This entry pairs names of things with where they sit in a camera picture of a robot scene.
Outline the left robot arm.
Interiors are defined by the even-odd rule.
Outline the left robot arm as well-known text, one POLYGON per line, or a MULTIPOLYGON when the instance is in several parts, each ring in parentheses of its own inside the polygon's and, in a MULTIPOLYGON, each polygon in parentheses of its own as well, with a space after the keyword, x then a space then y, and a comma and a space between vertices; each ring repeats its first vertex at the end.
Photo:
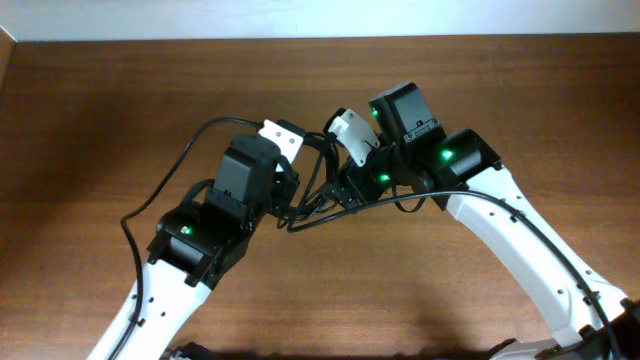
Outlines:
POLYGON ((195 184, 159 221, 141 281, 132 287, 90 358, 160 358, 246 253, 271 207, 274 184, 291 174, 302 143, 301 136, 282 130, 233 138, 216 178, 195 184))

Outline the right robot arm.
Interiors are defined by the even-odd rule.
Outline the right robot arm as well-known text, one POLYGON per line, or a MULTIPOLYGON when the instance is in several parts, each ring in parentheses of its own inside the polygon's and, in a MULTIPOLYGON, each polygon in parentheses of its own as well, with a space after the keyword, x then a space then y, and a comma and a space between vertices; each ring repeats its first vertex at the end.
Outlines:
POLYGON ((341 205, 358 211, 400 186, 433 199, 492 251, 550 331, 548 340, 506 340, 488 358, 638 358, 638 302, 568 246, 476 132, 447 134, 412 82, 380 93, 369 106, 377 130, 344 108, 324 129, 350 155, 338 175, 341 205))

